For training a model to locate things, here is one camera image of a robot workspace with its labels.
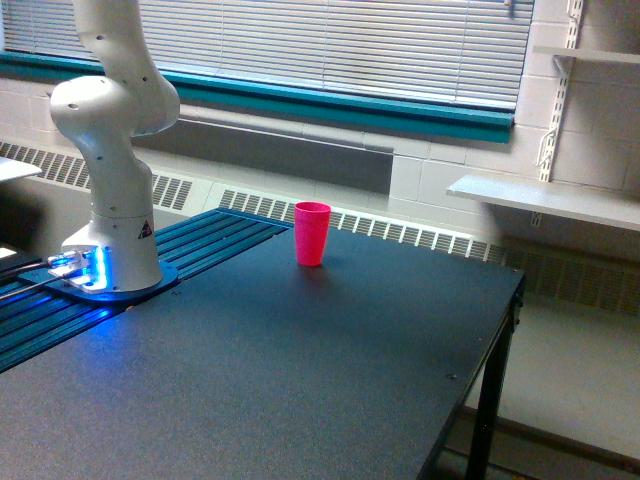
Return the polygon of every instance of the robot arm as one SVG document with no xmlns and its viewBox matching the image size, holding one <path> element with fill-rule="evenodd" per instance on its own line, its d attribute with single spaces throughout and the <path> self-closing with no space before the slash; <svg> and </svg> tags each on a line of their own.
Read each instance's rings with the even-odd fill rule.
<svg viewBox="0 0 640 480">
<path fill-rule="evenodd" d="M 141 290 L 162 275 L 152 175 L 135 158 L 131 137 L 173 125 L 180 103 L 151 60 L 137 0 L 74 0 L 74 8 L 80 40 L 103 63 L 106 77 L 61 83 L 51 96 L 51 116 L 81 151 L 91 178 L 90 222 L 63 248 L 90 252 L 89 274 L 72 280 L 85 292 Z"/>
</svg>

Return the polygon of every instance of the red plastic cup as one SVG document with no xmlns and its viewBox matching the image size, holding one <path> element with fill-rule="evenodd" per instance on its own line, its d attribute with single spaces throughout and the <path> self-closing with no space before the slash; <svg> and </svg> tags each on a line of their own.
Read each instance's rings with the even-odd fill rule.
<svg viewBox="0 0 640 480">
<path fill-rule="evenodd" d="M 305 267 L 322 264 L 322 255 L 329 233 L 331 207 L 319 202 L 296 204 L 294 233 L 296 237 L 296 257 Z"/>
</svg>

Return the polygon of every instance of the window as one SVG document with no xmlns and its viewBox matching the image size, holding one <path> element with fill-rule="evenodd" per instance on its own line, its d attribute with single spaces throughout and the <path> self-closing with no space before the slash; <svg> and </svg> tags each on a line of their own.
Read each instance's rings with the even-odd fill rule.
<svg viewBox="0 0 640 480">
<path fill-rule="evenodd" d="M 90 59 L 71 0 L 4 0 L 8 50 Z M 164 70 L 512 111 L 533 0 L 140 0 Z"/>
</svg>

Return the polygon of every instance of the teal window sill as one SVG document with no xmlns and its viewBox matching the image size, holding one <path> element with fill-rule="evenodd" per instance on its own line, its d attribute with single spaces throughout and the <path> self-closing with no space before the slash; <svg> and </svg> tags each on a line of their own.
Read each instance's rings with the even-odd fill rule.
<svg viewBox="0 0 640 480">
<path fill-rule="evenodd" d="M 0 52 L 0 75 L 27 80 L 69 80 L 104 74 L 89 60 Z M 184 101 L 250 108 L 276 114 L 413 133 L 508 143 L 513 114 L 427 103 L 345 95 L 266 83 L 193 75 L 162 74 Z"/>
</svg>

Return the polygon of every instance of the white wall shelf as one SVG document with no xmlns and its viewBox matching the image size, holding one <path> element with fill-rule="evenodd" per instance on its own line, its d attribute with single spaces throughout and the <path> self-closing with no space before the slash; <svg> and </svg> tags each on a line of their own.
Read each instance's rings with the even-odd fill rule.
<svg viewBox="0 0 640 480">
<path fill-rule="evenodd" d="M 640 198 L 514 175 L 470 174 L 447 194 L 537 213 L 640 231 Z"/>
<path fill-rule="evenodd" d="M 42 170 L 34 165 L 0 157 L 0 182 L 38 175 L 40 172 L 42 172 Z"/>
<path fill-rule="evenodd" d="M 533 47 L 535 53 L 544 53 L 563 58 L 576 58 L 588 62 L 629 63 L 640 65 L 640 55 L 633 53 L 586 50 L 583 48 Z"/>
</svg>

